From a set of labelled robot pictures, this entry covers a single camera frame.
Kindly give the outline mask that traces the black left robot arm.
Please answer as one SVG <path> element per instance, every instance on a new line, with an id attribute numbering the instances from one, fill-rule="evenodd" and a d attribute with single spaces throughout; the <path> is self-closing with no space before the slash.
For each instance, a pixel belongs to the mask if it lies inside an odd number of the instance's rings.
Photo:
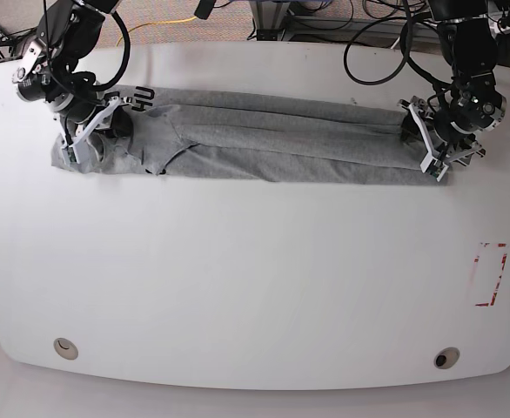
<path id="1" fill-rule="evenodd" d="M 488 22 L 485 1 L 430 1 L 429 11 L 410 17 L 399 46 L 410 67 L 432 85 L 428 99 L 402 101 L 426 148 L 421 171 L 441 179 L 452 163 L 469 165 L 485 155 L 476 134 L 491 131 L 506 114 L 507 101 L 496 90 L 498 49 Z M 416 24 L 431 24 L 443 58 L 451 67 L 443 82 L 410 58 Z"/>

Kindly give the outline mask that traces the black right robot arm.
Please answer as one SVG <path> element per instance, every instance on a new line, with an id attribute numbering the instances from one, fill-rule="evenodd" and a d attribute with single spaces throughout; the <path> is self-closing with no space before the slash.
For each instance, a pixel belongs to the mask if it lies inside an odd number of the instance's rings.
<path id="1" fill-rule="evenodd" d="M 34 38 L 12 76 L 17 95 L 26 102 L 43 100 L 58 115 L 63 145 L 84 141 L 85 134 L 120 114 L 123 103 L 110 92 L 123 77 L 131 57 L 131 39 L 117 13 L 118 1 L 56 1 L 43 7 Z M 95 48 L 105 18 L 120 29 L 124 43 L 121 64 L 106 82 L 91 71 L 77 71 L 81 59 Z"/>

